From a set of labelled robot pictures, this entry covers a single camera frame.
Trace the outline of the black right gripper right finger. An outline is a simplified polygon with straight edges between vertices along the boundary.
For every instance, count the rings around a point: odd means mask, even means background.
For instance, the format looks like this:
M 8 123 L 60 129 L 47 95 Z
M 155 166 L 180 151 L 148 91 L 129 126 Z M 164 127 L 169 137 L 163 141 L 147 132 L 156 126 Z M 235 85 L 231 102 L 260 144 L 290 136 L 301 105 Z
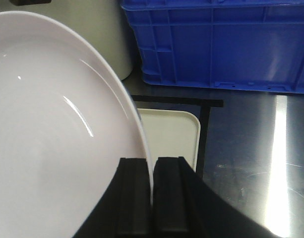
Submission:
M 193 217 L 187 206 L 180 162 L 184 157 L 160 157 L 154 167 L 153 222 L 158 238 L 197 238 Z

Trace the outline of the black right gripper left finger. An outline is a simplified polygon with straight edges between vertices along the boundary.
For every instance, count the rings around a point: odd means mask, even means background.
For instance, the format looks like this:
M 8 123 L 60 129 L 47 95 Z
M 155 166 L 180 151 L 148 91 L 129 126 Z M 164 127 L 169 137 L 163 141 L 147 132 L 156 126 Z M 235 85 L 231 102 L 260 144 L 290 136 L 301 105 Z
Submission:
M 150 233 L 150 179 L 145 159 L 121 158 L 121 197 L 116 237 L 147 238 Z

